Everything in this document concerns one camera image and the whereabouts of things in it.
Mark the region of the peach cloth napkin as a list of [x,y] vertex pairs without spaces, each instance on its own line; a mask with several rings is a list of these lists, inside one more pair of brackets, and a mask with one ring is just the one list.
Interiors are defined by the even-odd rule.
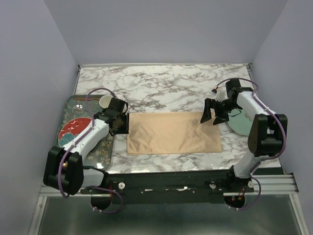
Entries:
[[130,114],[129,155],[222,152],[217,125],[200,123],[201,112]]

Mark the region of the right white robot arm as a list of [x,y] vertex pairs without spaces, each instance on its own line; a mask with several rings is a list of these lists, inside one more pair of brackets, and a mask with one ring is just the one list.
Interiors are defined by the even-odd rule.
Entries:
[[279,158],[287,143],[288,118],[277,114],[256,95],[256,90],[241,85],[241,78],[224,80],[226,94],[216,86],[212,91],[215,98],[206,98],[200,123],[214,120],[218,125],[229,121],[232,110],[244,110],[252,119],[247,145],[242,159],[227,172],[225,187],[235,192],[247,183],[255,170],[264,162]]

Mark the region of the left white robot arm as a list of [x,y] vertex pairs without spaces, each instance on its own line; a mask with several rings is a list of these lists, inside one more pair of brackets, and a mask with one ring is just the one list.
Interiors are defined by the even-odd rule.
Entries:
[[58,189],[64,197],[89,187],[104,193],[109,186],[107,172],[83,165],[83,160],[106,136],[129,133],[127,110],[126,101],[112,97],[108,107],[93,114],[77,137],[62,147],[52,147],[47,155],[43,183]]

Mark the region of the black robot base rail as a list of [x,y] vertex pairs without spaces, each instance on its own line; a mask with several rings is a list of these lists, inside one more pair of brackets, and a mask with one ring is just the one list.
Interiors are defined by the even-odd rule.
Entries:
[[251,178],[236,178],[231,170],[109,174],[103,187],[124,204],[222,204],[254,191]]

